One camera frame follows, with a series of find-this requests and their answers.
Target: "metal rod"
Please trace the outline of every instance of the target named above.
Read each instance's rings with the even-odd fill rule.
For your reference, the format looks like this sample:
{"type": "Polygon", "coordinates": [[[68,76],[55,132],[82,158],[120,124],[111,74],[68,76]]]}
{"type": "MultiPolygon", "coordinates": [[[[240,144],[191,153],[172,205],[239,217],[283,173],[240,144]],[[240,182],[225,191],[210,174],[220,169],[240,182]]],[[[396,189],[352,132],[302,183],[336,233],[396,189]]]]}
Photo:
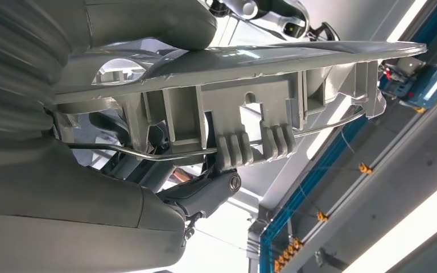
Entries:
{"type": "MultiPolygon", "coordinates": [[[[324,129],[342,126],[346,123],[349,123],[351,121],[360,118],[362,115],[364,115],[364,113],[365,113],[364,110],[361,110],[358,113],[348,118],[341,119],[339,122],[330,125],[321,126],[318,128],[301,131],[298,134],[294,134],[294,138],[300,138],[306,135],[319,133],[324,129]]],[[[176,160],[182,158],[189,158],[191,156],[197,156],[197,155],[209,155],[217,152],[217,148],[208,148],[200,151],[178,152],[175,154],[165,154],[165,155],[152,155],[152,154],[137,152],[132,149],[124,148],[122,146],[113,145],[113,144],[105,144],[105,143],[66,143],[66,144],[71,149],[112,150],[112,151],[122,152],[124,154],[131,155],[131,156],[136,156],[138,158],[150,160],[150,161],[176,160]]],[[[251,146],[257,146],[260,144],[262,144],[262,141],[260,139],[250,142],[251,146]]]]}

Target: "plastic clip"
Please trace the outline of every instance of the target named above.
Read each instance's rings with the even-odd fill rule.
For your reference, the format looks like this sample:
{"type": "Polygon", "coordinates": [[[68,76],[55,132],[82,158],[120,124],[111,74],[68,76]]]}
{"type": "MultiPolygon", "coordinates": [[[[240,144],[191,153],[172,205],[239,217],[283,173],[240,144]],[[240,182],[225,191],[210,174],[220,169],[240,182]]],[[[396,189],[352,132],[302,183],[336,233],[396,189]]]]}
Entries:
{"type": "Polygon", "coordinates": [[[424,107],[415,107],[413,108],[417,113],[423,114],[424,112],[426,112],[426,108],[424,107]]]}
{"type": "Polygon", "coordinates": [[[371,173],[373,173],[373,169],[369,168],[368,165],[366,165],[362,162],[361,162],[361,164],[359,164],[359,171],[362,173],[365,173],[367,175],[370,175],[371,173]]]}
{"type": "Polygon", "coordinates": [[[323,212],[318,211],[318,220],[321,222],[327,222],[327,220],[329,220],[329,217],[327,217],[327,215],[325,215],[323,212]]]}

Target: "gray panel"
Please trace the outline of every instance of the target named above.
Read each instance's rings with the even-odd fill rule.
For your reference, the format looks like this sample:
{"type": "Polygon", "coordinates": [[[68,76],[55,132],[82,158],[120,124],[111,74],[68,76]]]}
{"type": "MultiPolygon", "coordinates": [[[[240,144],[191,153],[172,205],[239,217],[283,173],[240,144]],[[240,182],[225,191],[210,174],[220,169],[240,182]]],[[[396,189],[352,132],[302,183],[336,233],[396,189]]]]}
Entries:
{"type": "Polygon", "coordinates": [[[0,216],[0,273],[110,273],[169,266],[183,254],[182,239],[180,231],[0,216]]]}

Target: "ceiling light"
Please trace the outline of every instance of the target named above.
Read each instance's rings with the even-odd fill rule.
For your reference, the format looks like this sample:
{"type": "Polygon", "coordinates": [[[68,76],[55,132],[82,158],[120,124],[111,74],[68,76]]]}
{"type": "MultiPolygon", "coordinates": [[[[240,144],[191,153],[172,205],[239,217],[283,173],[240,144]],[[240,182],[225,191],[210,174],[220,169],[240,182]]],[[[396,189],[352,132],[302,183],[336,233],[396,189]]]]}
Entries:
{"type": "Polygon", "coordinates": [[[437,233],[437,191],[364,252],[343,273],[384,273],[435,233],[437,233]]]}
{"type": "Polygon", "coordinates": [[[403,16],[403,18],[399,21],[396,28],[393,30],[393,32],[391,32],[391,35],[389,35],[387,39],[388,42],[396,42],[399,40],[401,35],[403,35],[403,33],[406,31],[406,28],[408,28],[425,3],[426,0],[416,0],[413,2],[411,7],[405,13],[405,16],[403,16]]]}

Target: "gray plastic panel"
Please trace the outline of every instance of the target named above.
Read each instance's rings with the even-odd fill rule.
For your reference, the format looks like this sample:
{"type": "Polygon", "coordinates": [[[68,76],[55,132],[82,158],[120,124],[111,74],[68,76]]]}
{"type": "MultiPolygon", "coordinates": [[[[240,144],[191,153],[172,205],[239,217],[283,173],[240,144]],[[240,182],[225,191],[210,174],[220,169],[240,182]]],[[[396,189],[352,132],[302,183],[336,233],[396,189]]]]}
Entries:
{"type": "Polygon", "coordinates": [[[424,53],[408,42],[315,42],[176,51],[162,58],[139,82],[121,86],[56,86],[56,104],[185,86],[280,75],[339,64],[424,53]]]}
{"type": "MultiPolygon", "coordinates": [[[[316,42],[175,51],[152,65],[135,83],[94,89],[75,86],[67,93],[59,93],[62,86],[56,86],[56,103],[61,99],[77,100],[61,105],[79,108],[80,104],[99,98],[97,104],[101,107],[103,97],[112,92],[115,100],[124,102],[126,112],[128,104],[137,101],[131,96],[147,94],[156,88],[161,90],[163,98],[146,99],[145,105],[150,109],[146,117],[142,116],[144,111],[125,114],[130,126],[141,127],[144,134],[147,120],[164,115],[172,152],[196,151],[205,146],[203,116],[211,111],[217,165],[220,169],[231,169],[295,153],[297,144],[292,127],[302,129],[308,115],[323,111],[339,93],[352,97],[353,104],[361,105],[369,118],[383,113],[386,104],[376,87],[376,59],[424,51],[420,44],[387,42],[316,42]],[[261,104],[262,153],[250,146],[240,119],[240,106],[247,102],[261,104]],[[164,113],[152,111],[153,108],[164,113]]],[[[134,147],[144,150],[143,145],[134,147]]],[[[176,160],[174,164],[202,161],[203,157],[197,156],[176,160]]]]}
{"type": "Polygon", "coordinates": [[[110,273],[169,266],[182,231],[0,215],[0,273],[110,273]]]}

